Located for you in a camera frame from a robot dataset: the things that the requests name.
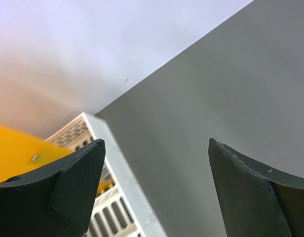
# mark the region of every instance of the gray panel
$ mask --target gray panel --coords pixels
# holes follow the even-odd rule
[[[98,116],[170,237],[225,237],[210,137],[304,177],[304,1],[255,0]]]

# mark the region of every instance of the white plastic crate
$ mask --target white plastic crate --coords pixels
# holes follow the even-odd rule
[[[47,141],[74,151],[98,138],[106,146],[101,181],[114,185],[96,198],[84,237],[166,237],[105,121],[82,113]]]

